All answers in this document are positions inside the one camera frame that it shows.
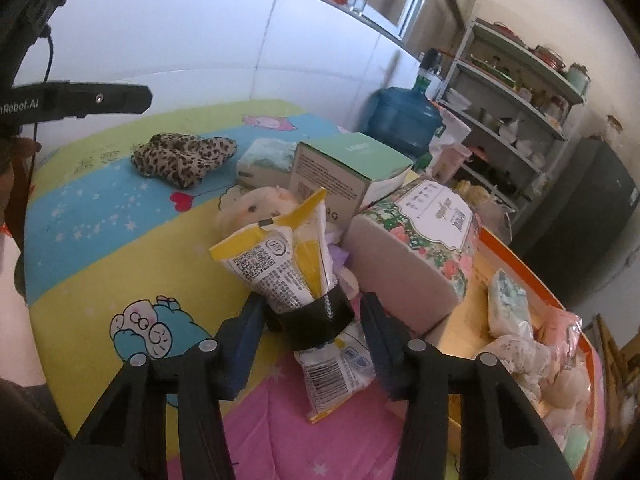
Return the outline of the person's left hand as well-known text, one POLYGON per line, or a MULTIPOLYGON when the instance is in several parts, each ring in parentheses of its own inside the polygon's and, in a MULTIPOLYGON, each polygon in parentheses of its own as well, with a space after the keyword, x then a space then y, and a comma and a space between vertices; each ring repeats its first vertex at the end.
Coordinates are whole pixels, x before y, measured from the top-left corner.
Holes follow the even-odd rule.
POLYGON ((0 139, 0 174, 3 176, 9 171, 14 159, 23 160, 39 153, 41 144, 32 138, 22 136, 9 136, 0 139))

